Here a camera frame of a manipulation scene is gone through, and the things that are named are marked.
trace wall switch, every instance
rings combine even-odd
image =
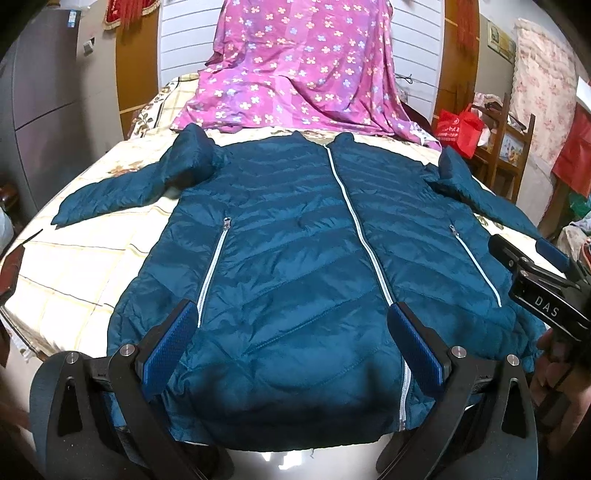
[[[89,55],[95,50],[95,39],[91,38],[85,41],[82,45],[84,47],[84,55]]]

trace jacket pocket zipper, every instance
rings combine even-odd
[[[474,263],[476,265],[476,268],[478,269],[478,271],[482,275],[482,278],[484,278],[485,282],[488,283],[488,286],[491,288],[492,292],[495,294],[496,302],[499,305],[499,307],[502,307],[502,305],[501,305],[501,297],[499,295],[499,292],[496,290],[495,286],[492,284],[492,282],[486,276],[486,274],[484,273],[484,270],[482,269],[482,267],[480,266],[480,264],[478,263],[478,261],[476,260],[476,258],[474,257],[474,255],[472,255],[472,252],[470,252],[470,249],[464,243],[464,240],[461,239],[460,234],[457,233],[456,227],[454,227],[453,224],[451,224],[449,226],[449,229],[452,231],[452,234],[453,234],[454,237],[456,237],[457,241],[460,242],[460,244],[462,245],[462,247],[464,247],[464,250],[470,256],[470,259],[472,260],[472,263]]]
[[[205,275],[205,279],[203,280],[203,285],[201,286],[201,291],[199,292],[199,298],[197,299],[197,312],[199,314],[199,319],[197,321],[197,328],[201,327],[201,319],[203,316],[203,304],[205,304],[205,298],[207,297],[207,291],[209,290],[209,286],[212,282],[213,273],[216,270],[217,262],[220,258],[220,253],[222,252],[223,243],[226,240],[228,232],[230,230],[230,223],[232,219],[230,217],[226,217],[223,220],[223,229],[222,234],[220,235],[219,240],[217,241],[216,249],[213,252],[212,261],[209,264],[209,268],[207,269],[207,273]]]

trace red shopping bag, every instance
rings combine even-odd
[[[472,104],[459,115],[442,110],[435,136],[443,146],[449,145],[462,157],[472,158],[484,129],[484,122],[472,113]]]

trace white zipper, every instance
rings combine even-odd
[[[345,199],[345,203],[347,204],[347,208],[349,209],[349,213],[351,214],[351,217],[353,217],[353,222],[355,224],[355,230],[357,231],[357,237],[359,238],[359,241],[363,245],[363,248],[365,248],[365,251],[369,255],[369,259],[371,260],[371,263],[374,266],[375,274],[378,277],[378,283],[379,283],[380,288],[382,289],[382,294],[384,295],[384,299],[388,303],[388,307],[389,307],[392,304],[394,304],[394,301],[392,299],[392,296],[390,295],[390,290],[388,289],[388,283],[386,282],[386,279],[384,278],[384,273],[382,272],[382,268],[379,266],[378,257],[375,255],[373,249],[369,246],[369,244],[367,243],[367,240],[365,239],[365,237],[363,235],[361,223],[359,221],[359,218],[357,217],[357,214],[355,213],[355,210],[353,209],[353,204],[351,204],[351,201],[349,200],[349,196],[347,195],[347,190],[345,189],[345,184],[343,184],[343,182],[341,181],[341,179],[339,177],[339,174],[337,174],[337,172],[336,172],[335,161],[333,160],[332,152],[330,151],[330,149],[328,147],[324,147],[324,148],[326,149],[326,151],[329,154],[330,168],[332,169],[333,176],[335,177],[335,180],[337,181],[337,183],[340,186],[341,192],[343,193],[343,198]],[[404,430],[406,428],[406,400],[408,397],[408,390],[410,389],[410,382],[413,377],[413,373],[411,372],[410,367],[408,366],[406,361],[404,361],[404,359],[402,359],[402,361],[404,362],[404,379],[402,380],[402,390],[401,390],[401,394],[400,394],[400,412],[398,415],[398,429],[399,430]]]
[[[197,328],[201,327],[201,318],[203,315],[203,304],[205,303],[205,297],[207,297],[207,291],[209,290],[209,285],[212,282],[213,273],[215,272],[217,261],[220,258],[220,253],[222,252],[222,247],[226,236],[228,235],[228,231],[230,230],[230,223],[232,219],[229,217],[224,218],[223,220],[223,229],[222,234],[220,235],[219,240],[217,241],[215,252],[213,253],[212,261],[209,264],[209,268],[207,269],[207,274],[205,275],[205,280],[203,280],[203,285],[201,287],[201,291],[199,292],[199,298],[197,299],[197,312],[199,314],[199,320],[197,321]]]
[[[501,305],[501,296],[499,295],[499,292],[496,290],[495,286],[492,284],[492,282],[486,276],[486,274],[484,273],[484,270],[482,269],[482,267],[480,266],[480,264],[478,263],[478,261],[476,260],[476,258],[474,257],[474,255],[472,255],[472,252],[470,252],[470,249],[464,243],[464,240],[462,240],[460,238],[460,234],[457,233],[456,227],[454,227],[453,224],[451,224],[449,226],[449,229],[452,231],[453,236],[457,238],[457,241],[461,243],[462,247],[464,247],[464,250],[466,251],[466,253],[468,255],[470,255],[470,258],[472,259],[472,263],[474,263],[476,265],[476,268],[478,269],[478,271],[482,275],[482,278],[484,278],[484,280],[486,281],[486,283],[488,283],[488,286],[491,288],[492,292],[495,294],[496,302],[498,303],[499,307],[502,307],[502,305]]]

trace metal screw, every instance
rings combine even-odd
[[[135,347],[131,343],[126,343],[119,349],[119,353],[123,356],[130,356],[135,352]]]
[[[464,358],[466,356],[466,349],[462,346],[453,346],[452,355],[456,358]]]
[[[513,355],[512,353],[507,355],[507,361],[510,365],[513,365],[514,367],[519,365],[519,358],[517,358],[517,356]]]
[[[66,355],[66,363],[70,365],[75,364],[79,358],[80,355],[78,355],[78,352],[70,352]]]

